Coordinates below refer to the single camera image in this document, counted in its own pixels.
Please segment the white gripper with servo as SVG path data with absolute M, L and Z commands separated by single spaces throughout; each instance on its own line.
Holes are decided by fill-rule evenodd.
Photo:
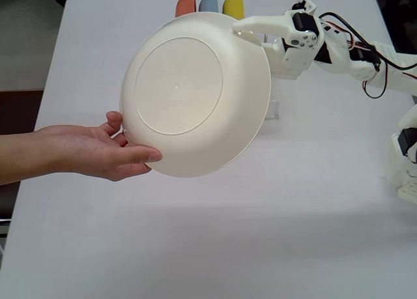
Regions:
M 252 16 L 233 24 L 235 33 L 253 32 L 280 37 L 283 42 L 262 43 L 271 76 L 297 79 L 309 68 L 324 43 L 324 31 L 318 17 L 301 10 L 288 10 L 282 16 Z

